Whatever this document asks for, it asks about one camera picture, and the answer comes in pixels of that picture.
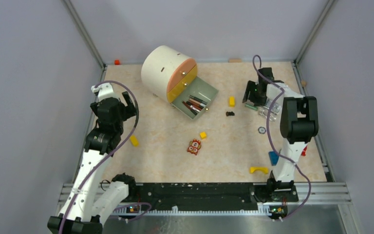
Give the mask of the clear plastic wrapper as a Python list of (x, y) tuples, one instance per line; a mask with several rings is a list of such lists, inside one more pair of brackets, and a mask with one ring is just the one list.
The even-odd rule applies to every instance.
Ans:
[(275, 122), (278, 118), (279, 113), (281, 112), (282, 106), (278, 103), (273, 103), (271, 99), (267, 99), (264, 106), (260, 107), (258, 114), (264, 118), (268, 117), (270, 112), (269, 121)]

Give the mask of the cream round drawer organizer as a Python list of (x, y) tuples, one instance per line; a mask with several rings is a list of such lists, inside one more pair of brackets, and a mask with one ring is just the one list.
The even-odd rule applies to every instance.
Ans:
[[(219, 92), (198, 76), (194, 58), (166, 45), (155, 48), (146, 57), (141, 67), (141, 81), (150, 92), (191, 120), (205, 113)], [(207, 102), (196, 116), (182, 103), (192, 102), (189, 95)]]

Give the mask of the nude concealer tube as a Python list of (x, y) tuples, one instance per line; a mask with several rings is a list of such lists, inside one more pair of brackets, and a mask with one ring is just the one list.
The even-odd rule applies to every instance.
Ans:
[(199, 102), (199, 101), (196, 101), (196, 100), (193, 100), (191, 99), (192, 102), (196, 103), (198, 106), (201, 106), (201, 107), (205, 107), (206, 105), (202, 102)]

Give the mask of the red lip gloss tube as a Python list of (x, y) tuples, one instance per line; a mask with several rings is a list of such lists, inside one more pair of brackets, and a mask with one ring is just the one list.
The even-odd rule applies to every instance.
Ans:
[(189, 106), (194, 107), (194, 108), (197, 109), (198, 111), (201, 111), (201, 110), (203, 109), (200, 105), (197, 105), (197, 104), (194, 103), (194, 102), (187, 101), (186, 103), (187, 103)]

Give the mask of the brown lipstick tube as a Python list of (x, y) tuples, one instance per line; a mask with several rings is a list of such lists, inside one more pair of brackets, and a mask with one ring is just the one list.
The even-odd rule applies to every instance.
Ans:
[(191, 107), (191, 105), (188, 105), (185, 101), (182, 102), (195, 116), (198, 114), (198, 112)]

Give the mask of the dark red lip gloss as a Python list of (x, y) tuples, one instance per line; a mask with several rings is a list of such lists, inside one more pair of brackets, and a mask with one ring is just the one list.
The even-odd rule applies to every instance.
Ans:
[(196, 108), (194, 105), (189, 105), (186, 102), (184, 103), (187, 108), (189, 108), (191, 111), (200, 112), (201, 109)]

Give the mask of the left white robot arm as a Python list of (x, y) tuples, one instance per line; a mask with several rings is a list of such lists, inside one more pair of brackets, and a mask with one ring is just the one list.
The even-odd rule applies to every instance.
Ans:
[(86, 136), (73, 187), (65, 204), (47, 227), (53, 234), (100, 234), (120, 202), (135, 199), (137, 189), (126, 181), (113, 181), (100, 198), (101, 177), (110, 160), (133, 135), (139, 121), (135, 95), (118, 81), (102, 81), (91, 87), (97, 101), (90, 104), (97, 117)]

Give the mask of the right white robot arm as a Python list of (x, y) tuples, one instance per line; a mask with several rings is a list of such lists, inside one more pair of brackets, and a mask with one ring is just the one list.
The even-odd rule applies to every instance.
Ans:
[[(273, 152), (278, 156), (278, 162), (270, 173), (263, 190), (262, 199), (265, 201), (288, 201), (289, 196), (297, 194), (295, 188), (295, 172), (307, 179), (299, 165), (299, 158), (309, 142), (318, 134), (318, 100), (314, 96), (304, 96), (293, 91), (281, 80), (275, 80), (272, 68), (256, 65), (254, 55), (252, 65), (258, 75), (258, 82), (248, 81), (243, 102), (252, 102), (255, 106), (267, 105), (266, 133)], [(270, 117), (273, 108), (281, 106), (280, 134), (283, 145), (280, 150), (274, 146), (270, 133)]]

